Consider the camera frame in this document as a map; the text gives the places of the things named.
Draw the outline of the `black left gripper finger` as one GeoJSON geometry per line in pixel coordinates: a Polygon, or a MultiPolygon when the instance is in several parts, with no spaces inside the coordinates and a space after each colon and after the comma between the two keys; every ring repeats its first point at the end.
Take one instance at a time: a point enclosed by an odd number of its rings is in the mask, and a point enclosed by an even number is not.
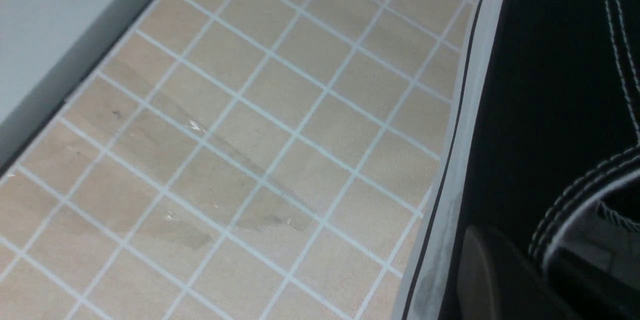
{"type": "Polygon", "coordinates": [[[470,225],[462,242],[457,299],[463,320],[580,320],[496,229],[470,225]]]}

